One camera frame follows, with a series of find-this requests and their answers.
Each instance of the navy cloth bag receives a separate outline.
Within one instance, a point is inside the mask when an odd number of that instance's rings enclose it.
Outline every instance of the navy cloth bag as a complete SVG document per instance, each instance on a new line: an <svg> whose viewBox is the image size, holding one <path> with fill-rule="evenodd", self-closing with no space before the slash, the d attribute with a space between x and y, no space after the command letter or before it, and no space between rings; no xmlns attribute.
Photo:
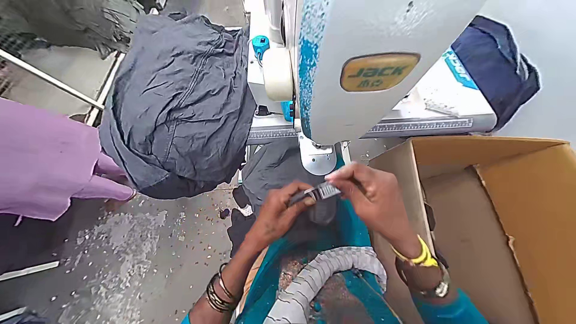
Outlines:
<svg viewBox="0 0 576 324"><path fill-rule="evenodd" d="M452 49L492 106L502 128L540 90L538 71L518 48L508 27L476 16Z"/></svg>

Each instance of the oval logo badge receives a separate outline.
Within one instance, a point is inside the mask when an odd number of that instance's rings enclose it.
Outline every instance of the oval logo badge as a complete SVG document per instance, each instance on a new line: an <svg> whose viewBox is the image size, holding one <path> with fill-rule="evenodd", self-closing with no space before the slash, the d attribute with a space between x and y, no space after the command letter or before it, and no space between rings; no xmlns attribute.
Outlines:
<svg viewBox="0 0 576 324"><path fill-rule="evenodd" d="M349 92L390 89L414 69L420 55L384 53L349 59L340 75L340 86Z"/></svg>

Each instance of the yellow bracelet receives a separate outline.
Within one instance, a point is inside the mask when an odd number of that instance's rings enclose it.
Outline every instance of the yellow bracelet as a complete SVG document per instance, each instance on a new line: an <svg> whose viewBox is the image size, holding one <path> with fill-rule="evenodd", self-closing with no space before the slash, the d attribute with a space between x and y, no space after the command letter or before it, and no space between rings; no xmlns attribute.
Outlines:
<svg viewBox="0 0 576 324"><path fill-rule="evenodd" d="M420 237L420 235L418 235L418 240L420 241L420 244L422 245L422 253L417 258L409 259L409 258L403 256L400 252L396 251L396 249L394 247L392 247L392 250L394 251L394 253L396 253L398 258L401 259L402 261L407 261L407 262L410 262L414 265L425 266L425 267L438 266L438 262L436 261L436 259L434 259L432 257L432 253L430 252L428 245L426 245L426 242L424 242L424 240Z"/></svg>

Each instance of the hand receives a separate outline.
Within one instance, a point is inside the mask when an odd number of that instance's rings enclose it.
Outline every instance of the hand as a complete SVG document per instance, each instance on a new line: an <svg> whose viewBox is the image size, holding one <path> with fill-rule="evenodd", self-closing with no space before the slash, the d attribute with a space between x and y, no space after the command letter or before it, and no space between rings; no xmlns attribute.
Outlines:
<svg viewBox="0 0 576 324"><path fill-rule="evenodd" d="M326 176L352 202L366 226L380 233L402 255L417 258L422 246L410 227L396 176L352 163Z"/></svg>
<svg viewBox="0 0 576 324"><path fill-rule="evenodd" d="M282 189L270 190L264 205L260 208L260 214L246 234L244 242L260 251L286 234L294 224L296 217L316 203L314 199L306 197L288 207L290 198L294 194L310 188L312 186L309 184L294 181Z"/></svg>

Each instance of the floor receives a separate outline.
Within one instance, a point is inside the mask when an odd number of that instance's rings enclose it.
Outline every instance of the floor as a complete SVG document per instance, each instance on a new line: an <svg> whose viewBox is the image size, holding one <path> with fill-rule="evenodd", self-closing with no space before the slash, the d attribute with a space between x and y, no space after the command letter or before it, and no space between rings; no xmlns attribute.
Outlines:
<svg viewBox="0 0 576 324"><path fill-rule="evenodd" d="M96 98L114 57L102 60L98 52L81 47L51 47L29 50L22 60L81 93ZM90 105L45 82L35 75L11 66L17 80L3 97L60 114L85 114Z"/></svg>
<svg viewBox="0 0 576 324"><path fill-rule="evenodd" d="M181 9L204 14L226 27L245 24L242 0L167 0L165 12ZM96 98L113 64L112 56L102 60L98 52L80 47L29 50L22 60L92 98ZM13 65L9 69L13 85L2 97L68 116L90 110L90 105L33 74Z"/></svg>
<svg viewBox="0 0 576 324"><path fill-rule="evenodd" d="M241 0L168 0L167 11L180 8L205 14L227 27L244 25ZM61 63L59 56L49 67L63 73ZM70 70L75 73L72 78L83 73ZM36 92L29 88L17 101L43 107L33 101L43 97ZM61 112L77 112L65 108L70 105L57 104L70 100L67 94L46 96L43 108L59 106ZM43 236L42 262L60 260L60 266L0 282L0 314L27 306L61 324L182 320L206 282L229 258L230 220L218 215L220 209L236 205L231 194L234 181L210 193L173 201L139 195L113 213L104 210L102 201L75 200L50 226L46 221L24 220L21 226L36 227Z"/></svg>

